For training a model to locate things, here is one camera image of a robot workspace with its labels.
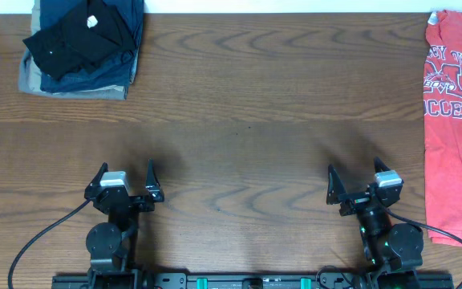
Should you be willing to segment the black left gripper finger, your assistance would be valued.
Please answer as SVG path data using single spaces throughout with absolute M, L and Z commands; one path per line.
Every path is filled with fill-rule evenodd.
M 156 178 L 156 174 L 154 171 L 154 161 L 153 159 L 148 160 L 148 169 L 146 173 L 146 180 L 145 180 L 145 189 L 150 194 L 159 194 L 160 193 L 160 183 Z
M 99 187 L 100 186 L 100 181 L 103 177 L 103 175 L 108 171 L 108 165 L 106 162 L 104 162 L 101 167 L 99 168 L 98 173 L 94 176 L 94 178 L 91 181 L 91 187 Z

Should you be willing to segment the red printed t-shirt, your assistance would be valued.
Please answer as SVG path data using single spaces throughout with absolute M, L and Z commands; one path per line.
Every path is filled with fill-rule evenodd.
M 462 239 L 462 13 L 428 19 L 423 64 L 424 179 L 428 225 Z

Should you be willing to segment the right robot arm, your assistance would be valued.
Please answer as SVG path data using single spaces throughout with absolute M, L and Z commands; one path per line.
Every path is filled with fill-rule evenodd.
M 423 231 L 407 222 L 393 224 L 387 212 L 400 199 L 403 179 L 378 157 L 374 181 L 349 193 L 333 165 L 328 166 L 326 203 L 340 205 L 341 216 L 354 215 L 371 267 L 352 279 L 353 288 L 421 288 L 416 268 L 423 264 Z

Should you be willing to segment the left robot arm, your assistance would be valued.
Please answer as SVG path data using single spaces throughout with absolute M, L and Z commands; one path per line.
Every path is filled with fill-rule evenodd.
M 144 192 L 132 196 L 130 191 L 127 174 L 109 171 L 106 163 L 85 189 L 85 199 L 107 215 L 107 221 L 92 227 L 86 237 L 86 248 L 91 256 L 88 289 L 155 286 L 152 274 L 135 262 L 139 215 L 152 212 L 156 203 L 164 201 L 164 191 L 152 159 L 148 161 Z

